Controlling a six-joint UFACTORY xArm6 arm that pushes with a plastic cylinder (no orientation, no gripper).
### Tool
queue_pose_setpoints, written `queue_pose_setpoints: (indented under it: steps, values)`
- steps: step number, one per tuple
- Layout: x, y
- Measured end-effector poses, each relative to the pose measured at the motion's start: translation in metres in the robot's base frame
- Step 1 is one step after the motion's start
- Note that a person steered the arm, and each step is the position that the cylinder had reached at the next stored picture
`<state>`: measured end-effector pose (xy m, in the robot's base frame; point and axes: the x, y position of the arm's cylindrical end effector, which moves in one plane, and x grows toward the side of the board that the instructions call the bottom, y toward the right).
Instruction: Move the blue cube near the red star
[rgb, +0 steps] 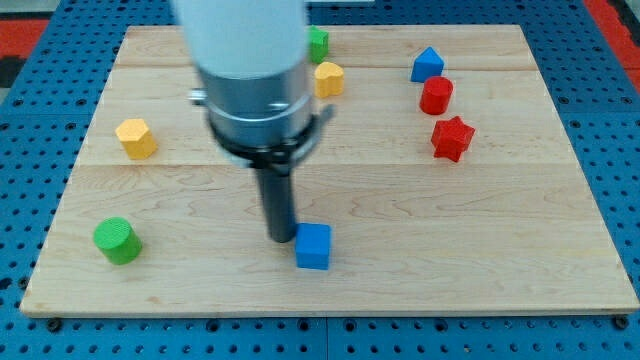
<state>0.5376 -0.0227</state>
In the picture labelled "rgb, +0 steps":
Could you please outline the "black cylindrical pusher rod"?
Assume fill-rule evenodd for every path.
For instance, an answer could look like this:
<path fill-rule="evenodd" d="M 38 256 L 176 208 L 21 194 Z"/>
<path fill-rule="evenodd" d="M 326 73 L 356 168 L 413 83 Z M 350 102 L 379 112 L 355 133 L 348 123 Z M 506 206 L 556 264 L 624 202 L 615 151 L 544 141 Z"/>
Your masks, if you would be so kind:
<path fill-rule="evenodd" d="M 272 169 L 255 170 L 269 237 L 278 243 L 291 241 L 297 220 L 292 178 Z"/>

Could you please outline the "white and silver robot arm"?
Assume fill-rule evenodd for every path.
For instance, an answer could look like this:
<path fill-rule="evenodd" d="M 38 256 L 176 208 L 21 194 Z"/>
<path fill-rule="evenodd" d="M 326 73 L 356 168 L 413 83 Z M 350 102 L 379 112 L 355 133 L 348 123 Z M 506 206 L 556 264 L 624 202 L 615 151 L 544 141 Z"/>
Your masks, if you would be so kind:
<path fill-rule="evenodd" d="M 223 153 L 254 170 L 268 234 L 292 240 L 292 173 L 315 148 L 332 107 L 313 110 L 301 0 L 174 0 L 201 88 L 191 101 Z"/>

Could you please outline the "green block behind arm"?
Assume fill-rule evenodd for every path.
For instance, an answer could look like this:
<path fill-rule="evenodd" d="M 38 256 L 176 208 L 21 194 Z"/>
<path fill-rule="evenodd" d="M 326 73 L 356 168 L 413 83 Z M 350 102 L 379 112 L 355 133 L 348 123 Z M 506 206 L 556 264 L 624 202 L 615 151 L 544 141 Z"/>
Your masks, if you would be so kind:
<path fill-rule="evenodd" d="M 329 53 L 329 33 L 312 25 L 308 29 L 308 35 L 310 60 L 320 64 Z"/>

